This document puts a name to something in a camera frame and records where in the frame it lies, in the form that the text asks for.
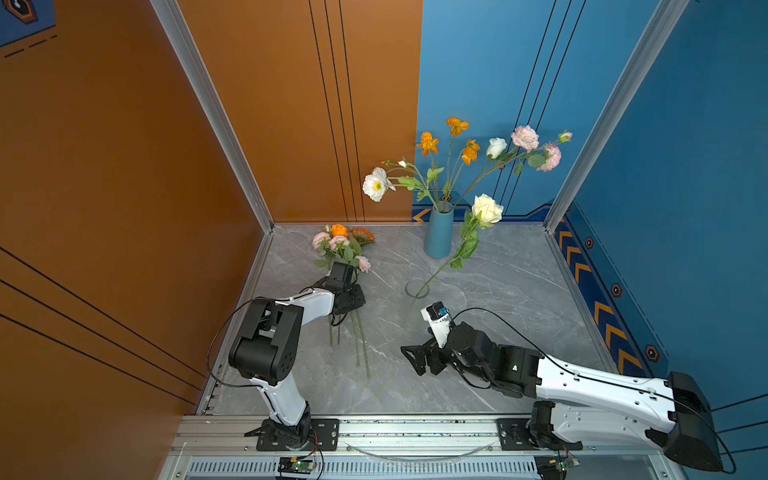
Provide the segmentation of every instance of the flower bouquet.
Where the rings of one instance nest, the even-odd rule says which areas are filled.
[[[487,160],[485,165],[475,176],[475,179],[469,184],[466,191],[455,200],[453,192],[462,168],[465,165],[471,165],[477,161],[480,145],[477,140],[467,140],[462,151],[455,159],[453,166],[452,151],[453,144],[457,137],[469,129],[469,122],[451,117],[445,123],[451,128],[451,143],[448,149],[448,158],[445,166],[441,167],[436,155],[439,154],[438,144],[440,140],[433,137],[432,133],[426,131],[421,136],[421,143],[416,147],[422,149],[422,156],[429,156],[430,167],[424,175],[414,164],[408,162],[405,158],[398,162],[383,161],[382,164],[392,167],[384,170],[377,167],[370,175],[367,175],[362,183],[362,191],[371,197],[375,202],[381,201],[387,190],[395,190],[397,187],[404,187],[410,191],[416,192],[416,200],[421,201],[429,198],[432,202],[433,212],[429,219],[429,227],[425,238],[425,252],[434,258],[443,258],[450,252],[451,235],[453,228],[453,210],[456,205],[490,173],[501,170],[512,165],[512,175],[519,176],[525,165],[536,168],[538,171],[549,172],[560,164],[562,153],[558,145],[571,141],[573,134],[568,130],[558,135],[554,142],[543,146],[539,144],[539,136],[530,125],[520,126],[511,134],[511,141],[514,145],[507,144],[503,138],[492,138],[488,141],[488,148],[485,150]],[[401,171],[400,177],[390,177],[392,172]],[[441,178],[445,181],[440,186]],[[464,217],[464,223],[461,228],[462,241],[459,247],[448,260],[432,275],[415,294],[417,298],[426,295],[425,290],[440,272],[450,265],[451,268],[460,269],[463,267],[463,261],[469,259],[477,250],[479,245],[478,229],[491,227],[502,218],[504,207],[498,205],[495,200],[488,195],[483,194],[480,197],[475,196],[475,202],[472,210],[468,211]]]
[[[371,262],[368,257],[362,254],[362,248],[365,245],[375,243],[376,238],[365,228],[353,228],[337,224],[326,225],[324,231],[315,235],[312,239],[312,248],[320,253],[323,258],[315,260],[315,264],[323,269],[330,270],[334,262],[346,263],[354,266],[357,273],[368,273],[371,271]],[[360,349],[358,340],[358,331],[362,340],[362,354],[366,362],[366,375],[371,378],[371,371],[368,366],[368,349],[366,343],[366,334],[362,331],[362,321],[357,310],[349,312],[352,317],[352,329],[355,335],[355,353],[357,355],[357,366],[360,366]],[[333,346],[333,327],[339,327],[339,337],[336,342],[341,341],[341,324],[346,319],[345,314],[338,322],[336,316],[332,315],[328,320],[328,330],[330,334],[330,345]]]

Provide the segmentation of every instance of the black mounting plate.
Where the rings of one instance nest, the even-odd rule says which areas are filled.
[[[301,450],[312,450],[314,446],[313,434],[317,433],[317,445],[324,452],[333,452],[339,443],[339,419],[311,419],[310,435],[312,438]],[[259,452],[291,452],[283,443],[270,442],[266,435],[259,435],[259,442],[256,444],[256,450]]]
[[[496,419],[502,450],[538,450],[532,444],[533,437],[525,428],[526,423],[528,419]]]

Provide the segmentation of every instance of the yellow chevron arrow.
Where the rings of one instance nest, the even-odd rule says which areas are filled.
[[[563,237],[573,237],[574,235],[571,232],[562,231],[560,232],[560,251],[563,250]]]
[[[424,220],[422,220],[422,215],[426,214],[430,210],[431,210],[431,208],[424,209],[420,214],[417,214],[415,217],[413,217],[413,220],[416,220],[417,222],[424,223]]]
[[[619,349],[619,373],[621,375],[624,374],[625,360],[629,360],[631,363],[634,363],[635,365],[637,365],[638,369],[641,369],[641,370],[643,369],[643,366],[640,364],[640,360],[634,358],[632,355],[630,355],[629,353],[626,353],[622,349]]]
[[[583,263],[576,262],[576,272],[574,276],[576,277],[576,283],[578,283],[578,273],[582,270],[586,270],[588,272],[591,272],[592,269],[588,265],[584,265]]]
[[[594,303],[594,322],[598,325],[600,325],[600,320],[599,320],[600,310],[603,310],[604,312],[608,312],[611,315],[614,315],[614,311],[608,305],[604,305],[603,303],[600,303],[600,302],[595,302]]]
[[[627,336],[624,335],[624,332],[622,332],[621,330],[619,330],[618,328],[616,328],[613,325],[606,324],[605,325],[605,344],[608,346],[609,350],[611,349],[611,334],[612,333],[614,335],[619,335],[621,338],[623,338],[625,340],[627,339]]]
[[[568,264],[568,266],[571,266],[571,253],[581,253],[581,250],[576,247],[568,247],[565,249],[565,251],[568,252],[568,257],[565,259],[565,262]]]

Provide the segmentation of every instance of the orange wall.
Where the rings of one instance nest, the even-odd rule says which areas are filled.
[[[0,56],[0,247],[157,347],[0,250],[0,314],[124,370],[0,318],[0,457],[8,478],[153,478],[262,233],[150,3],[55,11]]]
[[[420,1],[179,3],[275,221],[410,219],[362,179],[413,155]]]

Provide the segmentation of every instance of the orange flower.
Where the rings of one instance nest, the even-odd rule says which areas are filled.
[[[355,240],[357,240],[360,245],[367,245],[368,243],[374,243],[376,241],[373,233],[370,233],[365,228],[353,228],[349,231],[349,234],[355,237]]]
[[[462,160],[465,164],[469,165],[472,161],[478,159],[478,152],[473,147],[467,147],[464,149]]]
[[[445,124],[448,125],[451,128],[451,135],[454,137],[458,137],[462,134],[462,130],[466,130],[469,128],[469,122],[468,121],[461,121],[456,117],[450,117],[448,120],[445,121]]]
[[[424,149],[422,151],[422,155],[426,157],[429,151],[433,151],[436,154],[438,153],[437,144],[439,143],[440,143],[440,140],[438,140],[437,138],[432,138],[432,134],[426,131],[422,134],[422,143],[417,144],[416,147]]]
[[[344,227],[343,225],[336,224],[331,228],[331,233],[335,237],[336,235],[341,235],[342,237],[346,237],[349,235],[349,231]]]

